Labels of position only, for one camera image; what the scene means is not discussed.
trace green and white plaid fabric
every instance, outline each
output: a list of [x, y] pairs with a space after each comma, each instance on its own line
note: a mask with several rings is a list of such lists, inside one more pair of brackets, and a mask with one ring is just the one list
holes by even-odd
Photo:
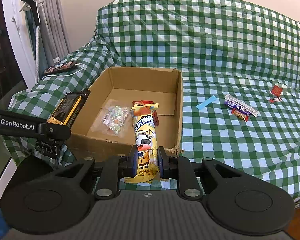
[[[10, 110], [48, 118], [66, 92], [88, 88], [112, 65], [178, 68], [184, 156], [215, 158], [282, 187], [300, 206], [300, 22], [242, 0], [116, 0], [99, 10], [91, 41], [65, 60], [85, 67], [17, 93]], [[284, 88], [283, 101], [271, 104], [274, 84]], [[238, 119], [223, 104], [226, 94], [260, 115]], [[195, 107], [212, 95], [218, 100]], [[26, 154], [51, 162], [31, 152], [34, 140], [5, 141], [17, 164]], [[64, 152], [60, 165], [74, 160]], [[120, 187], [175, 186], [170, 180]]]

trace white charging cable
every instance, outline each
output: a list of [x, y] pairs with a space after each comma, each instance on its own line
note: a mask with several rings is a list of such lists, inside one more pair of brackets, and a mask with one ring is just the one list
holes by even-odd
[[79, 65], [82, 65], [82, 68], [80, 68], [79, 70], [77, 70], [76, 72], [74, 72], [74, 73], [72, 73], [72, 74], [69, 74], [69, 75], [47, 75], [47, 76], [44, 76], [43, 78], [42, 78], [42, 80], [44, 79], [44, 78], [46, 78], [46, 77], [69, 77], [69, 76], [72, 76], [72, 75], [74, 75], [74, 74], [77, 74], [78, 72], [80, 72], [81, 70], [83, 70], [83, 68], [84, 68], [84, 64], [83, 63], [77, 63], [77, 64], [75, 64], [75, 66], [79, 66]]

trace clear plastic bag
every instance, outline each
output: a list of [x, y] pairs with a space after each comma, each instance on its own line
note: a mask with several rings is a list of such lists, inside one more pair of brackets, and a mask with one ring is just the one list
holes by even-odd
[[109, 100], [101, 109], [90, 130], [122, 137], [125, 127], [131, 119], [131, 107], [120, 106], [116, 100]]

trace cartoon cow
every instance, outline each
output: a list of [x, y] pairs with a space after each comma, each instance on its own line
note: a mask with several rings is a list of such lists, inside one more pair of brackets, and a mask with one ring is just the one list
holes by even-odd
[[150, 130], [141, 130], [137, 134], [136, 144], [140, 169], [148, 168], [149, 163], [157, 165], [157, 159], [153, 156], [153, 138], [155, 138], [155, 133]]

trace small red package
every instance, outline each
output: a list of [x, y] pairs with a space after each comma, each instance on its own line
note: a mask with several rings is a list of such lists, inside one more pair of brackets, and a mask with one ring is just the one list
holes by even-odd
[[232, 109], [231, 114], [233, 114], [233, 115], [235, 115], [235, 116], [241, 118], [242, 120], [245, 120], [246, 122], [247, 122], [248, 119], [249, 119], [249, 116], [247, 116], [247, 115], [245, 115], [245, 114], [239, 112], [239, 111], [236, 110], [236, 109]]
[[[132, 102], [132, 106], [135, 105], [147, 105], [147, 104], [154, 104], [153, 101], [148, 101], [148, 100], [140, 100], [140, 101], [133, 101]], [[157, 110], [155, 110], [153, 112], [153, 121], [154, 121], [154, 126], [158, 126], [159, 125], [159, 119], [158, 119], [158, 115], [157, 115]]]
[[282, 88], [278, 87], [277, 85], [274, 85], [273, 89], [271, 90], [271, 93], [277, 97], [280, 97], [281, 92], [282, 92]]
[[269, 100], [270, 103], [274, 103], [274, 102], [281, 102], [282, 99], [281, 98], [272, 98]]

